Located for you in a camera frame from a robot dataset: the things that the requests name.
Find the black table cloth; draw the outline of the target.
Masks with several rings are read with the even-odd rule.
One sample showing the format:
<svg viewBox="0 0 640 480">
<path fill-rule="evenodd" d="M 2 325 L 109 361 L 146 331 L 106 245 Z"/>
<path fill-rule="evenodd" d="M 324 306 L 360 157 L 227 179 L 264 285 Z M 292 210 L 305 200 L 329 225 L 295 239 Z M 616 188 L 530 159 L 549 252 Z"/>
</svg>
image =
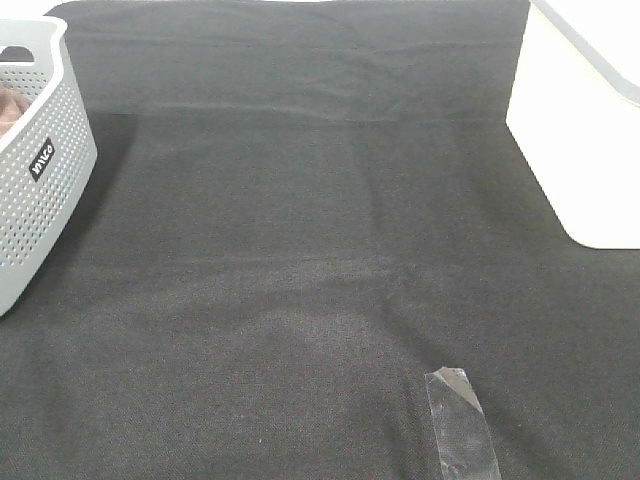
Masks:
<svg viewBox="0 0 640 480">
<path fill-rule="evenodd" d="M 464 369 L 506 479 L 639 475 L 639 256 L 504 116 L 524 1 L 70 2 L 98 150 L 1 322 L 5 479 L 437 479 Z"/>
</svg>

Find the grey perforated laundry basket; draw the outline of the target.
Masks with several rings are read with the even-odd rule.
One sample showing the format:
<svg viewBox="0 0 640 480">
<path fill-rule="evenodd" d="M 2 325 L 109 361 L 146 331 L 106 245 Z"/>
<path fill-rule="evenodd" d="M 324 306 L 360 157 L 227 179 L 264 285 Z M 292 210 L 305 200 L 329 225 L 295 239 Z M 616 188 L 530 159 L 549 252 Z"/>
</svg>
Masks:
<svg viewBox="0 0 640 480">
<path fill-rule="evenodd" d="M 26 112 L 1 138 L 1 310 L 8 312 L 65 228 L 88 183 L 97 149 L 65 43 L 64 20 L 4 18 L 2 85 L 24 95 Z"/>
</svg>

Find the brown towel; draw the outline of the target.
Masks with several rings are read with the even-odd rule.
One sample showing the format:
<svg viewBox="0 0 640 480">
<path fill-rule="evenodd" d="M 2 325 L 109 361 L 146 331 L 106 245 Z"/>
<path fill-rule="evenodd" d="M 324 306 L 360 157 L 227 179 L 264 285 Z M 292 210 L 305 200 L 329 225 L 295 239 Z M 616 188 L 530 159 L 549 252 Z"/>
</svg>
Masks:
<svg viewBox="0 0 640 480">
<path fill-rule="evenodd" d="M 0 137 L 3 138 L 30 107 L 29 99 L 17 90 L 1 86 Z"/>
</svg>

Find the white plastic basket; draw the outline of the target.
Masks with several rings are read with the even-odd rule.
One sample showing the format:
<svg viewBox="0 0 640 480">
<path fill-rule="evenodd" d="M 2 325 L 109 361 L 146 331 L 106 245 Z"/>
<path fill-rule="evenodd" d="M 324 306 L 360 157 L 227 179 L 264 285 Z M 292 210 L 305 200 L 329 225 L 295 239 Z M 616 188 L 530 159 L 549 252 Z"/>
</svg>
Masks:
<svg viewBox="0 0 640 480">
<path fill-rule="evenodd" d="M 572 240 L 638 248 L 638 2 L 531 2 L 506 124 Z"/>
</svg>

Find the clear tape strip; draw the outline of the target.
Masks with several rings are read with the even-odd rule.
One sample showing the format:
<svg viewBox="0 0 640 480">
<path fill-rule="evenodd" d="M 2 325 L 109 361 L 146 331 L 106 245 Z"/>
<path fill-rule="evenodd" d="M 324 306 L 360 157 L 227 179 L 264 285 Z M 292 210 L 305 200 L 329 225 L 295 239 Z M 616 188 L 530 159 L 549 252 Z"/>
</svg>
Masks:
<svg viewBox="0 0 640 480">
<path fill-rule="evenodd" d="M 425 382 L 442 477 L 500 480 L 484 411 L 466 372 L 441 367 Z"/>
</svg>

